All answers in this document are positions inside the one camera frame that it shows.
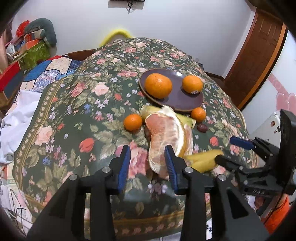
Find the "door frame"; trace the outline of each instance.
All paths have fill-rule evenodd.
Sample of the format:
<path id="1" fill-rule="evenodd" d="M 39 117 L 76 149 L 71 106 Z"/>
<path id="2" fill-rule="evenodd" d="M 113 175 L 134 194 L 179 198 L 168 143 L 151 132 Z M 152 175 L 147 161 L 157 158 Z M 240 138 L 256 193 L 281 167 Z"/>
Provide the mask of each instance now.
<path id="1" fill-rule="evenodd" d="M 260 75 L 260 77 L 258 78 L 256 83 L 254 84 L 253 88 L 249 91 L 249 93 L 246 95 L 246 97 L 239 104 L 239 106 L 238 106 L 239 109 L 242 109 L 243 107 L 245 107 L 249 103 L 249 101 L 257 93 L 259 88 L 262 86 L 262 84 L 265 82 L 265 80 L 269 76 L 270 70 L 272 70 L 272 68 L 274 67 L 274 63 L 278 59 L 277 56 L 281 50 L 282 44 L 283 44 L 284 40 L 286 39 L 286 37 L 285 37 L 286 36 L 286 28 L 287 28 L 286 25 L 283 23 L 283 25 L 281 27 L 281 33 L 279 36 L 279 40 L 276 44 L 276 47 L 274 49 L 274 52 L 272 53 L 270 60 L 268 61 L 265 69 L 263 70 L 262 74 Z"/>
<path id="2" fill-rule="evenodd" d="M 225 79 L 224 79 L 224 82 L 227 82 L 227 79 L 231 76 L 234 68 L 236 67 L 237 63 L 239 62 L 243 52 L 244 52 L 244 49 L 246 48 L 250 38 L 251 38 L 251 35 L 252 35 L 252 32 L 254 30 L 254 27 L 255 27 L 255 24 L 256 24 L 256 21 L 257 21 L 257 18 L 258 18 L 258 12 L 263 12 L 265 14 L 268 14 L 272 17 L 274 17 L 275 19 L 277 20 L 280 20 L 279 18 L 277 18 L 276 16 L 273 16 L 272 14 L 264 11 L 264 10 L 260 10 L 260 9 L 257 9 L 256 10 L 256 13 L 255 13 L 255 16 L 254 16 L 254 19 L 253 19 L 253 22 L 252 22 L 252 25 L 250 27 L 250 30 L 249 30 L 249 33 L 246 37 L 246 40 L 235 60 L 235 62 L 233 63 L 230 71 L 228 72 L 228 74 L 226 75 Z M 253 88 L 249 91 L 249 93 L 246 95 L 246 97 L 242 100 L 242 102 L 238 105 L 238 108 L 241 110 L 243 107 L 246 106 L 246 104 L 251 100 L 251 98 L 257 93 L 257 91 L 259 90 L 259 87 L 265 82 L 265 80 L 267 79 L 268 77 L 268 74 L 271 70 L 271 68 L 273 67 L 273 64 L 274 62 L 277 60 L 277 56 L 278 56 L 278 53 L 279 51 L 281 50 L 281 47 L 282 47 L 282 43 L 283 41 L 285 40 L 285 33 L 286 33 L 286 30 L 287 30 L 287 27 L 286 25 L 282 25 L 282 29 L 281 29 L 281 33 L 280 33 L 280 36 L 279 36 L 279 40 L 277 42 L 277 45 L 274 49 L 274 52 L 269 60 L 269 62 L 267 63 L 265 69 L 263 70 L 262 74 L 260 75 L 260 77 L 258 78 L 258 80 L 256 81 L 255 85 L 253 86 Z"/>

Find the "mandarin orange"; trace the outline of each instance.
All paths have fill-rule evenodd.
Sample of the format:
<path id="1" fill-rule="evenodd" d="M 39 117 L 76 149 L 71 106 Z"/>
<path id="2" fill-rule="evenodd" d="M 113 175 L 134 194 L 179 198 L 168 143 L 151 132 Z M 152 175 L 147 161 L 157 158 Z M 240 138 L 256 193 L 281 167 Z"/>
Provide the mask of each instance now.
<path id="1" fill-rule="evenodd" d="M 182 81 L 183 89 L 189 94 L 197 94 L 202 90 L 202 80 L 194 75 L 186 76 Z"/>
<path id="2" fill-rule="evenodd" d="M 206 117 L 206 112 L 203 108 L 197 107 L 192 110 L 191 117 L 197 122 L 202 122 Z"/>
<path id="3" fill-rule="evenodd" d="M 171 93 L 172 88 L 171 80 L 162 74 L 153 73 L 145 80 L 146 91 L 157 99 L 167 97 Z"/>
<path id="4" fill-rule="evenodd" d="M 127 116 L 123 121 L 123 126 L 128 131 L 135 131 L 139 129 L 142 125 L 142 117 L 137 114 L 131 114 Z"/>

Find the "screw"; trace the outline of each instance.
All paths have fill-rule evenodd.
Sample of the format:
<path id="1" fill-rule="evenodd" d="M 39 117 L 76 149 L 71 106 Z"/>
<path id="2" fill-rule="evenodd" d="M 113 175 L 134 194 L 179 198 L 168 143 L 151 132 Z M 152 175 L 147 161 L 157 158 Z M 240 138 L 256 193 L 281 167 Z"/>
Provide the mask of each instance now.
<path id="1" fill-rule="evenodd" d="M 218 175 L 219 180 L 221 181 L 225 181 L 227 179 L 227 177 L 224 174 L 219 174 Z"/>
<path id="2" fill-rule="evenodd" d="M 192 167 L 185 167 L 184 171 L 187 172 L 187 173 L 192 173 L 193 168 Z"/>
<path id="3" fill-rule="evenodd" d="M 108 173 L 110 171 L 111 171 L 111 168 L 110 167 L 103 167 L 102 168 L 102 172 L 104 172 L 104 173 Z"/>
<path id="4" fill-rule="evenodd" d="M 71 180 L 71 181 L 75 181 L 76 179 L 77 179 L 77 175 L 76 174 L 72 174 L 72 175 L 70 175 L 69 176 L 69 179 Z"/>

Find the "plate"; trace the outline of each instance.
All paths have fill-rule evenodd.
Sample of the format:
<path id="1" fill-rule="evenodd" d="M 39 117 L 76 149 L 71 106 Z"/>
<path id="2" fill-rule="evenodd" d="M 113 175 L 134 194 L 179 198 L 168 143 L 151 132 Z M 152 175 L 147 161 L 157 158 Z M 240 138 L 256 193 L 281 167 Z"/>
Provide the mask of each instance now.
<path id="1" fill-rule="evenodd" d="M 172 81 L 173 89 L 172 92 L 169 94 L 168 97 L 164 99 L 157 99 L 148 94 L 145 90 L 145 80 L 146 78 L 153 74 L 158 73 L 162 74 Z M 175 111 L 180 112 L 191 112 L 194 108 L 199 107 L 203 104 L 204 96 L 202 92 L 198 94 L 189 94 L 182 88 L 182 81 L 185 75 L 181 74 L 180 72 L 176 72 L 173 70 L 168 69 L 150 69 L 144 72 L 139 81 L 140 88 L 142 92 L 153 102 L 163 106 L 168 105 L 173 108 Z"/>

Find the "floral tablecloth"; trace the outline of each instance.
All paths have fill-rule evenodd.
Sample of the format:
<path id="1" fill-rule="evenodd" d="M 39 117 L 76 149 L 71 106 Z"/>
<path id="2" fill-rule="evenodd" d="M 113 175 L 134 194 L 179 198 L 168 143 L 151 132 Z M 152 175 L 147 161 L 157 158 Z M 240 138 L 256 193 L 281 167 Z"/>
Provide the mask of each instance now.
<path id="1" fill-rule="evenodd" d="M 13 169 L 34 218 L 69 175 L 94 174 L 128 144 L 132 165 L 125 191 L 111 197 L 117 238 L 146 240 L 180 231 L 184 196 L 175 196 L 169 182 L 149 168 L 144 127 L 136 134 L 123 127 L 127 115 L 150 104 L 138 81 L 141 73 L 152 68 L 173 69 L 204 80 L 202 107 L 209 130 L 201 133 L 193 129 L 194 153 L 222 149 L 247 167 L 256 165 L 253 152 L 229 144 L 233 135 L 247 138 L 241 112 L 195 61 L 158 39 L 118 40 L 99 48 L 73 75 L 50 84 L 42 93 L 15 153 Z M 225 169 L 218 167 L 212 175 L 223 172 Z M 210 217 L 209 203 L 207 210 Z M 87 235 L 87 208 L 85 219 Z"/>

